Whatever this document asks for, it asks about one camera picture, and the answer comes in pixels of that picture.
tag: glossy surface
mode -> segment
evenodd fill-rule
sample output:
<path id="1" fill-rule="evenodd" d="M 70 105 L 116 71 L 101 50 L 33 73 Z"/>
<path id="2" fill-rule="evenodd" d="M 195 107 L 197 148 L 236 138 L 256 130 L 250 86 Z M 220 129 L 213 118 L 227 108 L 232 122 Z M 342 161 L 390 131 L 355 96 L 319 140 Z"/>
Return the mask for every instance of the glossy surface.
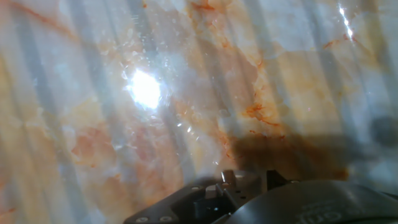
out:
<path id="1" fill-rule="evenodd" d="M 229 168 L 398 193 L 397 10 L 0 0 L 0 223 L 121 223 Z"/>

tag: white marble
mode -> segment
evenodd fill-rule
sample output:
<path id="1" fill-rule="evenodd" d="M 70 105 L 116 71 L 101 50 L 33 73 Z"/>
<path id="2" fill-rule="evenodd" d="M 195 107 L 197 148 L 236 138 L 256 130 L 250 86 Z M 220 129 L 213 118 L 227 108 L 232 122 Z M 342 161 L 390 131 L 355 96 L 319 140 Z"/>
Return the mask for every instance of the white marble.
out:
<path id="1" fill-rule="evenodd" d="M 398 194 L 397 11 L 0 0 L 0 223 L 122 223 L 227 168 Z"/>

